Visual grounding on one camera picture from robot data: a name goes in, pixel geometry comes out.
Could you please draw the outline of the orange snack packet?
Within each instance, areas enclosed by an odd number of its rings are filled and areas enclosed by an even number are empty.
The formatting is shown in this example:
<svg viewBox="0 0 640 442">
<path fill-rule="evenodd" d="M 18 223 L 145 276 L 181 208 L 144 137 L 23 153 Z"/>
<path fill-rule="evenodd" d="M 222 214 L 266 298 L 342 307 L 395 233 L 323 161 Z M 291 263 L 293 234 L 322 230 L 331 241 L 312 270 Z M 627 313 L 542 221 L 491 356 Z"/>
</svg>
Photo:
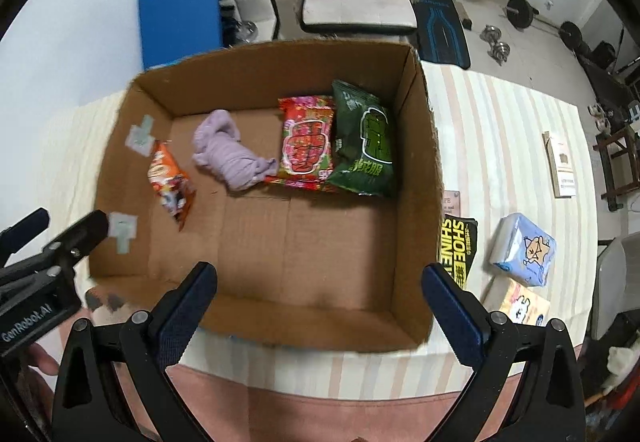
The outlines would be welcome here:
<svg viewBox="0 0 640 442">
<path fill-rule="evenodd" d="M 196 189 L 189 175 L 181 169 L 166 142 L 154 142 L 148 179 L 160 205 L 170 214 L 181 231 L 194 203 Z"/>
</svg>

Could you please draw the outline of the yellow cartoon tissue box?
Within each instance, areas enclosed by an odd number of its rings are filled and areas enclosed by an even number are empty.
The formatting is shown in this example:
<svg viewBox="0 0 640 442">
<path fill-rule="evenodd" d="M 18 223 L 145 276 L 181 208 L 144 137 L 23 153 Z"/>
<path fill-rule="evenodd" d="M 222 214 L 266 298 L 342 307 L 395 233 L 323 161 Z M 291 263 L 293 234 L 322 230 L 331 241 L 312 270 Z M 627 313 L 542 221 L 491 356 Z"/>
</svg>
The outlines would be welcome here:
<svg viewBox="0 0 640 442">
<path fill-rule="evenodd" d="M 513 323 L 544 326 L 549 320 L 549 301 L 510 277 L 494 278 L 483 305 L 489 312 L 503 312 Z"/>
</svg>

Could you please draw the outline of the blue cartoon tissue pack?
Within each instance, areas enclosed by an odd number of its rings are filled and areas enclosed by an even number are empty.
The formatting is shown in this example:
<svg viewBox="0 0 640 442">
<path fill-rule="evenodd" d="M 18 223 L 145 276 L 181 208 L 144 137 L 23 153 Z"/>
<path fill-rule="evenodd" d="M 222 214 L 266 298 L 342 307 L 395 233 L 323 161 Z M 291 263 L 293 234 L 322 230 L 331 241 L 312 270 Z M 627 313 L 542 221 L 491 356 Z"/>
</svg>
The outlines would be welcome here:
<svg viewBox="0 0 640 442">
<path fill-rule="evenodd" d="M 514 213 L 500 220 L 489 262 L 523 285 L 544 287 L 555 251 L 553 236 Z"/>
</svg>

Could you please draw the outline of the black yellow shoe wipes pack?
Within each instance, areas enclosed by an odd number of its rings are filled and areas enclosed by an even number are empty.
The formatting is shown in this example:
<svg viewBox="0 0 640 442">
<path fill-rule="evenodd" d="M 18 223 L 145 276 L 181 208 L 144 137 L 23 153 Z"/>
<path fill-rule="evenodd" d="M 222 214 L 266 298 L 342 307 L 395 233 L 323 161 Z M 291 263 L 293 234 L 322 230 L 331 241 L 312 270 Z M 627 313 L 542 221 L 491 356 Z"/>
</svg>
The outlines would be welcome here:
<svg viewBox="0 0 640 442">
<path fill-rule="evenodd" d="M 438 262 L 461 287 L 468 283 L 477 253 L 477 221 L 445 215 L 440 226 Z"/>
</svg>

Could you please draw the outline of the green snack packet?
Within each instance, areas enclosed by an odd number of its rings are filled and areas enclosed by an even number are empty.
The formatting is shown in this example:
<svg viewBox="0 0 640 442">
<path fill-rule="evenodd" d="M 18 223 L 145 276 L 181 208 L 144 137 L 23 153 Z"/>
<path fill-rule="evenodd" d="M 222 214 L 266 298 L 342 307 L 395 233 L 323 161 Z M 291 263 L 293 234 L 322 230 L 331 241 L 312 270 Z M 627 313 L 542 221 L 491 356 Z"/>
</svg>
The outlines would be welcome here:
<svg viewBox="0 0 640 442">
<path fill-rule="evenodd" d="M 392 196 L 396 190 L 392 126 L 378 97 L 334 80 L 334 168 L 332 187 L 368 196 Z"/>
</svg>

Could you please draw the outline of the grey chair at right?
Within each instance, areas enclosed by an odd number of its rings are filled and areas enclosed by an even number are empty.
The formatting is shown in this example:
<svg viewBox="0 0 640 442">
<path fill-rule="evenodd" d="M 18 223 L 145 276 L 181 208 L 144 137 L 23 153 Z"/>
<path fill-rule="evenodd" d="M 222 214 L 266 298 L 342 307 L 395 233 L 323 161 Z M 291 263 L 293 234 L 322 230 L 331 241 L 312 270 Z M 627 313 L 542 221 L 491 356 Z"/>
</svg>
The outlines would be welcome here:
<svg viewBox="0 0 640 442">
<path fill-rule="evenodd" d="M 598 254 L 590 336 L 601 339 L 617 315 L 639 309 L 639 233 L 616 237 Z"/>
</svg>

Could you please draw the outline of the lilac cloth bundle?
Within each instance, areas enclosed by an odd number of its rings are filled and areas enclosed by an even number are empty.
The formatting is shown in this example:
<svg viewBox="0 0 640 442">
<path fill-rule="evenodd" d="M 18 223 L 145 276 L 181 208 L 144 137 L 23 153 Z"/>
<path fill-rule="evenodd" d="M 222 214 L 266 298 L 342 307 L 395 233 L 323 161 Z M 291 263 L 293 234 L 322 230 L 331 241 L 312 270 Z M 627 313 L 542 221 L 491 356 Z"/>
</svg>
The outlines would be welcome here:
<svg viewBox="0 0 640 442">
<path fill-rule="evenodd" d="M 248 190 L 277 175 L 278 161 L 244 147 L 239 128 L 226 110 L 210 113 L 195 129 L 192 144 L 194 164 L 209 171 L 230 191 Z"/>
</svg>

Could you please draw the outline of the small pink card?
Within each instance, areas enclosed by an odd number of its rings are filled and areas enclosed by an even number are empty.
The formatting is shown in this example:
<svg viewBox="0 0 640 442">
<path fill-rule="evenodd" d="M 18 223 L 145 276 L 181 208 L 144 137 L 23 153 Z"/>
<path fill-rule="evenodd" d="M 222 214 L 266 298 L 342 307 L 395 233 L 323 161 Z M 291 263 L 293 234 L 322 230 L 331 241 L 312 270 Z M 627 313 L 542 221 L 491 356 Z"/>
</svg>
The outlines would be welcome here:
<svg viewBox="0 0 640 442">
<path fill-rule="evenodd" d="M 442 212 L 445 215 L 461 216 L 461 195 L 459 191 L 442 192 Z"/>
</svg>

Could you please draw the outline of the white booklet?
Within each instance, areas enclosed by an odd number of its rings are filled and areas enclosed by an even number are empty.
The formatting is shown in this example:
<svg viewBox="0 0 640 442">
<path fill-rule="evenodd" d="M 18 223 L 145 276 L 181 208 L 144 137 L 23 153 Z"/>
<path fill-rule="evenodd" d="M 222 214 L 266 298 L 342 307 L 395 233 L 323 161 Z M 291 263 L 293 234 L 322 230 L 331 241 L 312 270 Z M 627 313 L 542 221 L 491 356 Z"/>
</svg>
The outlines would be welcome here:
<svg viewBox="0 0 640 442">
<path fill-rule="evenodd" d="M 544 132 L 542 138 L 548 156 L 554 196 L 557 199 L 571 199 L 577 194 L 577 185 L 566 138 L 555 131 Z"/>
</svg>

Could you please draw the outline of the brown cardboard box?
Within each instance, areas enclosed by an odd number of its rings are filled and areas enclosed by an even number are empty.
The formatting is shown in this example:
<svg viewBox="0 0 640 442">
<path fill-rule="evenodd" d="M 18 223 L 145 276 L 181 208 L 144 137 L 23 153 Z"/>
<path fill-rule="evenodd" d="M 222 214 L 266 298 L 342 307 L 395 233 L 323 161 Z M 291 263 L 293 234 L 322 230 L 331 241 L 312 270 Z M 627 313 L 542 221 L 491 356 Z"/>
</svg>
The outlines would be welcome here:
<svg viewBox="0 0 640 442">
<path fill-rule="evenodd" d="M 390 115 L 393 197 L 259 184 L 228 191 L 192 159 L 196 127 L 228 111 L 241 141 L 281 151 L 281 98 L 327 95 L 344 80 Z M 163 141 L 196 189 L 184 228 L 148 179 Z M 203 325 L 242 339 L 320 350 L 388 352 L 430 335 L 421 273 L 438 256 L 442 169 L 422 65 L 411 47 L 361 40 L 270 42 L 201 54 L 138 75 L 108 140 L 94 205 L 134 217 L 131 241 L 107 239 L 92 279 L 140 308 L 155 305 L 200 261 L 218 274 Z"/>
</svg>

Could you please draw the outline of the red snack packet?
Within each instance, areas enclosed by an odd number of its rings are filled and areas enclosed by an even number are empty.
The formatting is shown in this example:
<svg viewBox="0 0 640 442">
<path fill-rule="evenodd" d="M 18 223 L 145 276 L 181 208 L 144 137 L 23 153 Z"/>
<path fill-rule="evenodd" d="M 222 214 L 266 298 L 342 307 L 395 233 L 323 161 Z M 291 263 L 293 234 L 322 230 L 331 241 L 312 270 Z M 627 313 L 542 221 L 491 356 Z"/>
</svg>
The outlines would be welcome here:
<svg viewBox="0 0 640 442">
<path fill-rule="evenodd" d="M 282 147 L 277 173 L 271 184 L 307 191 L 329 191 L 333 173 L 331 131 L 335 113 L 330 96 L 281 98 Z"/>
</svg>

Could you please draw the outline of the blue folded mat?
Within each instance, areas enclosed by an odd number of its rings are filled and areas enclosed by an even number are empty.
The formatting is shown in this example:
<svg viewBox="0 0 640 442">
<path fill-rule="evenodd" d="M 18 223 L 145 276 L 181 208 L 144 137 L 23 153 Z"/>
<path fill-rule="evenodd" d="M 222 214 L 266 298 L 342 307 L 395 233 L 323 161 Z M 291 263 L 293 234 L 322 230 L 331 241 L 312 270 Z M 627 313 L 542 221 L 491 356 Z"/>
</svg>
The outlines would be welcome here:
<svg viewBox="0 0 640 442">
<path fill-rule="evenodd" d="M 145 71 L 221 49 L 219 0 L 138 0 Z"/>
</svg>

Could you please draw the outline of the dark wooden stool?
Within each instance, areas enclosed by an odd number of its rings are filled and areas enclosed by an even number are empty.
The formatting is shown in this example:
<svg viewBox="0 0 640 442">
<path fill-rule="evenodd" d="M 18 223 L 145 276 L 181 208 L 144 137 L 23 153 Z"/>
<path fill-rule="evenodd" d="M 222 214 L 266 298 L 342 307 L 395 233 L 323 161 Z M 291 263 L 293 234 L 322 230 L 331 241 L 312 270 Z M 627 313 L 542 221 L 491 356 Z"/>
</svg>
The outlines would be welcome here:
<svg viewBox="0 0 640 442">
<path fill-rule="evenodd" d="M 623 198 L 639 190 L 639 135 L 630 125 L 601 132 L 592 147 L 600 157 L 604 179 L 601 199 L 610 213 L 624 207 Z"/>
</svg>

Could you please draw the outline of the chrome dumbbell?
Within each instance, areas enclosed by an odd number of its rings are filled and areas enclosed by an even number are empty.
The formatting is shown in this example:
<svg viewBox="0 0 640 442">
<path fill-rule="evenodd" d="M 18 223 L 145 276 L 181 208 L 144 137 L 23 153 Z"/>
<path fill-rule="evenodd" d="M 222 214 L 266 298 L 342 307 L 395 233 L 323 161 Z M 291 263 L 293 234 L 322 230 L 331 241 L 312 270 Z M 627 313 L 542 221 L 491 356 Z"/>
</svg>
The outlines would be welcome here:
<svg viewBox="0 0 640 442">
<path fill-rule="evenodd" d="M 489 45 L 495 45 L 499 43 L 501 40 L 502 32 L 500 28 L 497 28 L 495 25 L 486 25 L 484 30 L 480 32 L 480 39 L 484 40 L 484 42 Z"/>
<path fill-rule="evenodd" d="M 499 40 L 498 42 L 492 43 L 490 45 L 490 49 L 488 54 L 493 58 L 499 65 L 503 65 L 508 61 L 511 53 L 510 46 Z"/>
</svg>

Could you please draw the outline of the black blue weight bench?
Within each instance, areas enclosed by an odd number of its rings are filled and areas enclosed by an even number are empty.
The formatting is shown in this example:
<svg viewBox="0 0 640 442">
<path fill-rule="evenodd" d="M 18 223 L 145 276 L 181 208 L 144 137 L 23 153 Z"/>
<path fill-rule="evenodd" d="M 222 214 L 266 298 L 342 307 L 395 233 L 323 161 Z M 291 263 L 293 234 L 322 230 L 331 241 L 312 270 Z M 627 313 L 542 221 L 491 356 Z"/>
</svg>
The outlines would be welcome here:
<svg viewBox="0 0 640 442">
<path fill-rule="evenodd" d="M 469 48 L 454 1 L 417 0 L 413 9 L 420 58 L 430 63 L 469 69 Z"/>
</svg>

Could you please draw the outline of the short barbell on floor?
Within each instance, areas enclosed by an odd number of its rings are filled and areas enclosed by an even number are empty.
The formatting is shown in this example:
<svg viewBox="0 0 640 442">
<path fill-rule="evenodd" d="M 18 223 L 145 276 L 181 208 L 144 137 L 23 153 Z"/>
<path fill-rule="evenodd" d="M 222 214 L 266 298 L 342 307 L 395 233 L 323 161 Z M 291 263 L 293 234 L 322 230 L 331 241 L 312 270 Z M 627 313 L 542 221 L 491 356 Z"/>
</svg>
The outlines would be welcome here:
<svg viewBox="0 0 640 442">
<path fill-rule="evenodd" d="M 527 0 L 508 0 L 503 7 L 504 15 L 511 25 L 519 31 L 530 28 L 534 23 L 540 23 L 555 30 L 564 46 L 570 51 L 578 51 L 585 46 L 582 31 L 572 21 L 564 21 L 556 24 L 551 20 L 541 17 L 537 8 L 533 7 Z"/>
</svg>

